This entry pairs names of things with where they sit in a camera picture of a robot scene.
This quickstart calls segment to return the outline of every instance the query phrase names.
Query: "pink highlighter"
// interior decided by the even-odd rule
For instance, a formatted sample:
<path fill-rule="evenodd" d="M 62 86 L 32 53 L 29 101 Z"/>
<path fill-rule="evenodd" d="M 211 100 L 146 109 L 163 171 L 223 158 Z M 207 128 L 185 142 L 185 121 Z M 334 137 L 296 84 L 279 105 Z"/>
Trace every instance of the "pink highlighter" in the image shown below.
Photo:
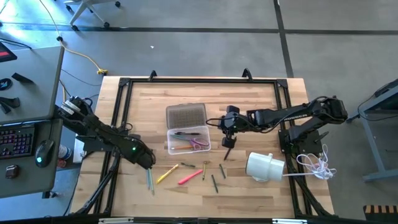
<path fill-rule="evenodd" d="M 190 180 L 192 177 L 194 177 L 194 176 L 200 174 L 201 172 L 203 172 L 203 170 L 198 170 L 198 171 L 196 171 L 194 174 L 191 174 L 191 175 L 189 175 L 188 177 L 186 177 L 186 178 L 180 180 L 180 181 L 178 182 L 178 184 L 180 184 L 180 185 L 185 184 L 188 180 Z"/>

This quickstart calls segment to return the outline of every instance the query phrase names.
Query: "computer mouse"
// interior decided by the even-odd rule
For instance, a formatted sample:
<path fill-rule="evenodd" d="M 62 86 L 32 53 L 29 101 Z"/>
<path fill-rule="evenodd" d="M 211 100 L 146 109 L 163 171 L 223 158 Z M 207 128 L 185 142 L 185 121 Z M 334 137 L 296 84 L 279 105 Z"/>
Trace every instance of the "computer mouse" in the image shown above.
<path fill-rule="evenodd" d="M 51 161 L 54 141 L 44 140 L 36 148 L 35 161 L 38 167 L 46 167 Z"/>

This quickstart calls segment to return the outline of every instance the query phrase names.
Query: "gray desk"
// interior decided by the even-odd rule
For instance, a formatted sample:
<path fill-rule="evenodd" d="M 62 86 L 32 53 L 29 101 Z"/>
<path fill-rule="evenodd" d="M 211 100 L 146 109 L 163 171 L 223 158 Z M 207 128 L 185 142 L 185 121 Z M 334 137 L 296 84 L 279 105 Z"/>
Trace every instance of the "gray desk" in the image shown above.
<path fill-rule="evenodd" d="M 21 106 L 4 114 L 0 112 L 0 124 L 49 119 L 54 111 L 58 81 L 63 60 L 63 47 L 47 47 L 13 51 L 18 59 L 0 63 L 0 78 L 10 78 L 10 89 L 0 91 L 6 98 L 18 97 Z M 21 84 L 11 78 L 18 73 L 35 84 Z"/>
<path fill-rule="evenodd" d="M 375 140 L 376 137 L 372 133 L 369 121 L 365 119 L 366 117 L 368 117 L 367 115 L 368 113 L 375 113 L 375 112 L 378 112 L 379 114 L 389 113 L 390 116 L 393 115 L 392 113 L 396 114 L 397 113 L 396 110 L 380 110 L 379 107 L 383 103 L 388 103 L 391 100 L 393 100 L 392 103 L 395 103 L 397 101 L 397 98 L 398 98 L 398 86 L 395 86 L 394 88 L 383 93 L 377 98 L 368 100 L 366 103 L 364 103 L 364 105 L 360 106 L 359 112 L 361 113 L 362 116 L 359 115 L 358 110 L 355 110 L 352 114 L 348 116 L 348 119 L 346 120 L 347 123 L 351 123 L 352 120 L 356 118 L 359 118 L 362 121 L 366 137 L 368 138 L 369 144 L 372 149 L 374 160 L 376 161 L 377 169 L 379 170 L 378 172 L 364 175 L 363 180 L 365 182 L 398 176 L 398 169 L 386 169 L 386 167 L 384 166 L 384 163 L 381 159 L 381 155 L 379 153 L 379 149 L 377 148 Z"/>
<path fill-rule="evenodd" d="M 55 106 L 64 48 L 47 47 L 13 52 L 18 56 L 17 60 L 0 63 L 0 78 L 10 78 L 13 81 L 10 89 L 0 91 L 0 96 L 18 97 L 21 106 L 11 109 L 9 114 L 0 112 L 0 125 L 50 119 Z M 15 72 L 35 84 L 19 83 L 11 78 Z M 0 160 L 0 198 L 45 192 L 53 188 L 62 124 L 60 119 L 36 123 L 34 149 L 45 139 L 55 142 L 52 159 L 47 167 L 37 167 L 34 156 Z M 19 175 L 14 179 L 5 178 L 6 167 L 10 165 L 20 167 Z"/>
<path fill-rule="evenodd" d="M 58 162 L 62 124 L 61 119 L 36 124 L 34 147 L 46 139 L 55 142 L 51 162 L 47 167 L 37 167 L 34 156 L 0 160 L 0 198 L 45 192 L 52 189 Z M 6 179 L 6 167 L 11 165 L 19 166 L 19 175 L 14 179 Z"/>

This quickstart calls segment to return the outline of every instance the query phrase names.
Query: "office chair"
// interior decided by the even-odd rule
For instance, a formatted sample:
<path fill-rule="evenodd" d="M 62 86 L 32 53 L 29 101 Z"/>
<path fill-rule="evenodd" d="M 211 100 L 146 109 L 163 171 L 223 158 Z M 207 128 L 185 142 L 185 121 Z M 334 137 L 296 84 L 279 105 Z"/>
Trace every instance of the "office chair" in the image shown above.
<path fill-rule="evenodd" d="M 94 8 L 94 4 L 99 4 L 99 3 L 105 3 L 105 2 L 110 2 L 113 0 L 72 0 L 72 1 L 65 1 L 64 3 L 67 5 L 67 9 L 70 12 L 72 11 L 72 8 L 70 7 L 70 5 L 79 5 L 77 11 L 74 13 L 72 19 L 70 20 L 69 24 L 72 26 L 72 29 L 74 31 L 78 31 L 79 29 L 77 28 L 77 26 L 73 25 L 73 23 L 77 20 L 77 18 L 82 14 L 82 12 L 85 9 L 89 9 L 91 13 L 94 13 L 95 16 L 100 19 L 100 21 L 104 24 L 105 28 L 109 27 L 109 23 L 105 22 L 105 20 L 103 20 L 100 15 L 97 13 L 97 11 Z M 114 4 L 116 7 L 120 7 L 120 2 L 116 1 Z"/>

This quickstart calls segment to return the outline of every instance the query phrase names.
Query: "gray floor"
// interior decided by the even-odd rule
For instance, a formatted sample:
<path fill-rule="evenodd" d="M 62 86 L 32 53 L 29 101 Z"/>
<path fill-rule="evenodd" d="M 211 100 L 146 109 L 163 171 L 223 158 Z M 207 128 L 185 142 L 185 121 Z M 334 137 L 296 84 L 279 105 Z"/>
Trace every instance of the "gray floor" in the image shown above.
<path fill-rule="evenodd" d="M 58 24 L 67 24 L 71 15 L 61 1 L 44 1 Z M 121 27 L 228 27 L 277 28 L 271 0 L 260 1 L 120 1 L 97 9 L 112 26 Z M 288 29 L 397 29 L 398 2 L 393 0 L 280 0 Z M 37 1 L 13 1 L 0 21 L 51 24 Z M 101 26 L 89 12 L 78 26 Z M 15 39 L 33 47 L 57 45 L 55 31 L 18 30 L 4 26 L 0 37 Z M 240 76 L 247 67 L 256 77 L 286 77 L 278 34 L 220 34 L 171 32 L 62 32 L 71 49 L 90 55 L 109 75 Z M 349 112 L 385 83 L 397 78 L 398 35 L 288 35 L 295 77 L 305 79 L 309 98 L 337 95 Z M 101 77 L 85 58 L 66 53 L 63 68 L 99 84 Z M 62 73 L 73 95 L 91 96 L 99 87 L 88 86 Z M 61 101 L 58 93 L 57 102 Z M 377 143 L 388 167 L 396 167 L 398 153 L 386 152 L 396 146 L 394 125 L 398 120 L 373 123 Z M 361 123 L 328 125 L 330 167 L 338 169 L 329 180 L 337 215 L 364 219 L 362 206 L 398 203 L 398 178 L 365 184 L 362 175 L 377 171 Z M 65 131 L 63 144 L 73 147 L 73 133 Z M 62 215 L 76 182 L 78 170 L 57 173 L 56 191 L 63 196 L 42 200 L 38 194 L 0 200 L 0 220 Z"/>

